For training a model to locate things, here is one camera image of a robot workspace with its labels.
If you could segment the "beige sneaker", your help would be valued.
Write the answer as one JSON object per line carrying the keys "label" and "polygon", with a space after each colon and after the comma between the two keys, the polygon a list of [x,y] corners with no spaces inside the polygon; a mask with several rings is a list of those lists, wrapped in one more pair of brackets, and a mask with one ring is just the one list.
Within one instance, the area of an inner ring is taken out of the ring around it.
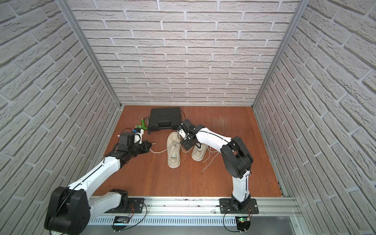
{"label": "beige sneaker", "polygon": [[[205,154],[206,154],[207,151],[209,151],[208,158],[203,161],[203,159],[204,159]],[[192,152],[192,159],[194,161],[196,161],[196,162],[202,162],[202,163],[205,163],[208,160],[210,160],[210,162],[208,163],[208,165],[205,168],[203,168],[203,170],[200,172],[200,173],[203,173],[212,164],[212,162],[216,159],[216,157],[218,155],[219,155],[219,152],[217,150],[214,151],[214,150],[211,149],[210,146],[208,146],[206,144],[201,144],[200,148],[198,146],[194,147],[193,152]]]}
{"label": "beige sneaker", "polygon": [[182,150],[181,139],[178,132],[171,132],[167,138],[166,150],[155,152],[150,149],[154,154],[167,153],[167,164],[170,168],[175,169],[181,163],[180,151]]}

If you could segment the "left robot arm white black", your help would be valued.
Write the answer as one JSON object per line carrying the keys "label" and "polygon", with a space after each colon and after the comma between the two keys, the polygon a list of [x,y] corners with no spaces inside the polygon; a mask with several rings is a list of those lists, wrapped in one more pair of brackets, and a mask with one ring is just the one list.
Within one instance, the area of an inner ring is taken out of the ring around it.
{"label": "left robot arm white black", "polygon": [[121,133],[113,149],[103,160],[67,187],[58,187],[52,194],[44,227],[68,235],[79,235],[94,218],[106,212],[128,213],[131,219],[141,213],[142,199],[131,201],[127,191],[111,190],[104,196],[92,199],[93,193],[132,158],[148,153],[152,144],[142,139],[144,131],[136,128]]}

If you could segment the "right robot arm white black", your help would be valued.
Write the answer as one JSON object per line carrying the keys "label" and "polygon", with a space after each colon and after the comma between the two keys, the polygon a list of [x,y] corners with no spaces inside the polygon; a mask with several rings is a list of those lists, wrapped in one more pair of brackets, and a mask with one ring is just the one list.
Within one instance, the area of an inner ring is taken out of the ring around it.
{"label": "right robot arm white black", "polygon": [[251,199],[249,176],[254,159],[243,140],[240,137],[221,136],[202,125],[193,125],[188,119],[180,124],[178,135],[182,138],[182,145],[186,150],[205,144],[219,151],[227,172],[233,178],[230,208],[236,212],[246,209]]}

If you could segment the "black plastic tool case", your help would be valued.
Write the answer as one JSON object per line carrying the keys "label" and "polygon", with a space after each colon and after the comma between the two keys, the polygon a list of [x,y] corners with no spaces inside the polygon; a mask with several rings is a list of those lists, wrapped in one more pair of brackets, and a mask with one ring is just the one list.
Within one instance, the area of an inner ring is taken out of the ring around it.
{"label": "black plastic tool case", "polygon": [[179,107],[153,108],[148,121],[148,134],[160,130],[177,130],[181,124],[181,109]]}

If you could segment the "left controller board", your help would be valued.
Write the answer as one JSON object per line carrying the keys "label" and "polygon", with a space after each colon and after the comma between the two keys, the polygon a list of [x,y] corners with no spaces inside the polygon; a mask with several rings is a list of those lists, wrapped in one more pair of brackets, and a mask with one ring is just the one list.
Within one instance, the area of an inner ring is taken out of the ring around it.
{"label": "left controller board", "polygon": [[129,227],[130,220],[129,216],[116,216],[112,224],[112,229],[114,232],[121,232]]}

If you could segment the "controller board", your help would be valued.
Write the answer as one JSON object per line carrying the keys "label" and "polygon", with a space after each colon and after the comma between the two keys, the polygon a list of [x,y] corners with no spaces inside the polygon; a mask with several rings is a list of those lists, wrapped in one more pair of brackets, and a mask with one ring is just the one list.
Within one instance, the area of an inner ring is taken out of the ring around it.
{"label": "controller board", "polygon": [[247,232],[248,229],[251,226],[251,218],[250,217],[245,217],[245,216],[236,216],[236,226],[237,230],[242,233],[242,232]]}
{"label": "controller board", "polygon": [[112,224],[112,229],[114,232],[121,232],[129,227],[130,220],[129,216],[116,216]]}

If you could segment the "right controller board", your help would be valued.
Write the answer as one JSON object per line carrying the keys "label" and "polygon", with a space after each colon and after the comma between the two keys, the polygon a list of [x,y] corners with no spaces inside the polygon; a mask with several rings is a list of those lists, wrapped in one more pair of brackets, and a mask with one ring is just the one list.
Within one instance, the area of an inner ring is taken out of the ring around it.
{"label": "right controller board", "polygon": [[247,232],[248,229],[251,226],[251,218],[250,217],[245,217],[245,216],[236,216],[236,226],[237,230],[242,233],[242,232]]}

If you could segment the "green handled tool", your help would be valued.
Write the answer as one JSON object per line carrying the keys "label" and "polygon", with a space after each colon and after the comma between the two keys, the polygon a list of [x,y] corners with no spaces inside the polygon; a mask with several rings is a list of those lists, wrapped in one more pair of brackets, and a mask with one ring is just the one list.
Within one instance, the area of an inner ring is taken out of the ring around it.
{"label": "green handled tool", "polygon": [[145,117],[145,118],[142,118],[141,119],[141,123],[136,125],[135,128],[139,128],[139,129],[142,129],[142,130],[148,130],[148,126],[146,124],[146,121],[148,121],[148,117]]}

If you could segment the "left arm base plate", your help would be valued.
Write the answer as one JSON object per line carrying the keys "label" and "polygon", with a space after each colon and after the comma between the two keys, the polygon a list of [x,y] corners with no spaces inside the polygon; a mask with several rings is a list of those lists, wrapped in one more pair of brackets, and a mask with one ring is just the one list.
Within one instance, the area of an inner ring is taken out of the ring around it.
{"label": "left arm base plate", "polygon": [[134,213],[142,213],[144,202],[144,198],[122,198],[119,206],[108,210],[106,213],[131,213],[132,209]]}

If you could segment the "aluminium front rail frame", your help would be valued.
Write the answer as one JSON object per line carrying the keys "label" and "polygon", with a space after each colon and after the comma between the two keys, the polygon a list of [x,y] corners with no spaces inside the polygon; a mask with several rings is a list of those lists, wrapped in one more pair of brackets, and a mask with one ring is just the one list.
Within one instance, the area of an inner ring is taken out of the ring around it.
{"label": "aluminium front rail frame", "polygon": [[[221,214],[219,197],[145,197],[142,213],[135,213],[129,227],[151,226],[222,226],[226,229],[236,226],[236,216],[288,217],[297,234],[307,235],[308,228],[302,212],[292,197],[258,197],[259,214],[227,212]],[[88,225],[112,225],[116,216],[129,216],[128,213],[103,213],[91,220]]]}

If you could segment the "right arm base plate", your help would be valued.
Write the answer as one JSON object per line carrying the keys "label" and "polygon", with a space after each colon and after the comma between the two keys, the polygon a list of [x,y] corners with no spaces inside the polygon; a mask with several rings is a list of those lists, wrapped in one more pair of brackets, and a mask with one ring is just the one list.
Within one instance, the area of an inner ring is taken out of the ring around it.
{"label": "right arm base plate", "polygon": [[259,214],[257,201],[251,197],[244,202],[238,202],[235,198],[220,198],[219,208],[221,214],[227,212]]}

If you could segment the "left corner aluminium post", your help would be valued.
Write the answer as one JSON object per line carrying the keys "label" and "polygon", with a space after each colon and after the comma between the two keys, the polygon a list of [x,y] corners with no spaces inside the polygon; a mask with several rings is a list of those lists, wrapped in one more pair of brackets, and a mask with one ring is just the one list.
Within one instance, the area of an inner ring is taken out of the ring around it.
{"label": "left corner aluminium post", "polygon": [[109,82],[102,66],[100,65],[99,60],[96,57],[88,39],[86,38],[83,29],[81,28],[78,20],[74,16],[74,13],[73,13],[72,9],[70,8],[70,6],[68,4],[68,1],[57,0],[56,2],[58,4],[59,8],[61,9],[63,15],[65,16],[67,22],[71,26],[72,31],[76,35],[77,40],[81,44],[81,46],[82,46],[83,50],[85,51],[87,57],[89,58],[90,62],[92,63],[94,69],[98,73],[99,78],[101,79],[102,83],[104,84],[104,87],[108,91],[108,93],[109,93],[110,97],[112,98],[112,100],[114,101],[116,107],[118,109],[120,109],[121,103],[120,103],[111,83]]}

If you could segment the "corner aluminium post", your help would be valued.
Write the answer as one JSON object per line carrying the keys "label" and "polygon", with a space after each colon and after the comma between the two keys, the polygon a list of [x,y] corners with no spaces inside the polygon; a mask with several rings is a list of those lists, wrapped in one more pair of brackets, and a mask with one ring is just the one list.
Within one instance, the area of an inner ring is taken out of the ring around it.
{"label": "corner aluminium post", "polygon": [[88,39],[86,38],[83,29],[81,28],[78,20],[74,16],[74,13],[73,13],[72,9],[70,8],[70,6],[68,4],[68,1],[57,0],[56,2],[58,4],[59,8],[61,9],[63,15],[65,16],[67,22],[71,26],[72,31],[76,35],[77,40],[81,44],[81,46],[82,46],[83,50],[85,51],[87,57],[89,58],[90,62],[92,63],[94,69],[98,73],[99,78],[101,79],[102,83],[104,84],[104,87],[108,91],[108,93],[109,93],[110,97],[112,98],[112,100],[114,101],[116,107],[118,109],[120,109],[121,103],[120,103],[111,83],[109,82],[102,66],[100,65],[99,60],[96,57]]}
{"label": "corner aluminium post", "polygon": [[283,57],[283,53],[284,51],[286,50],[287,46],[288,46],[288,43],[290,42],[291,38],[292,38],[292,35],[294,34],[299,22],[300,22],[300,19],[302,18],[307,6],[309,4],[309,0],[302,0],[302,1],[299,1],[298,5],[297,5],[297,8],[293,14],[293,17],[292,17],[292,20],[291,22],[289,23],[288,25],[288,28],[286,30],[286,33],[277,49],[277,52],[273,58],[273,61],[268,69],[268,72],[265,76],[265,79],[263,80],[263,83],[257,93],[257,96],[255,98],[255,101],[253,103],[253,110],[255,110],[256,106],[258,105],[260,99],[261,99],[261,96],[263,94],[263,92],[265,91],[266,89],[266,85],[268,84],[270,78],[272,77],[272,74],[273,74],[273,71],[276,69],[279,61],[281,60],[281,58]]}

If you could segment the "right corner aluminium post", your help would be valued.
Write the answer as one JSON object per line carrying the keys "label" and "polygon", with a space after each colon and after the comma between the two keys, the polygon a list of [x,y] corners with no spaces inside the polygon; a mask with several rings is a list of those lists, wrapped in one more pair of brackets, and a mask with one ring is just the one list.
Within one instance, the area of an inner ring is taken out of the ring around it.
{"label": "right corner aluminium post", "polygon": [[299,22],[300,22],[300,19],[302,18],[307,6],[309,4],[309,0],[302,0],[302,1],[299,1],[298,5],[297,5],[297,8],[293,14],[293,17],[292,17],[292,20],[291,22],[289,23],[288,25],[288,28],[286,30],[286,33],[277,49],[277,52],[273,58],[273,61],[268,69],[268,72],[265,76],[265,79],[263,80],[263,83],[257,93],[257,96],[255,98],[255,101],[253,103],[253,110],[255,110],[256,106],[258,105],[260,99],[261,99],[261,96],[263,94],[263,92],[265,91],[266,89],[266,85],[268,84],[270,78],[272,77],[272,74],[273,74],[273,71],[276,69],[279,61],[281,60],[281,58],[283,57],[283,53],[284,51],[286,50],[287,46],[288,46],[288,43],[290,42],[291,38],[292,38],[292,35],[294,34]]}

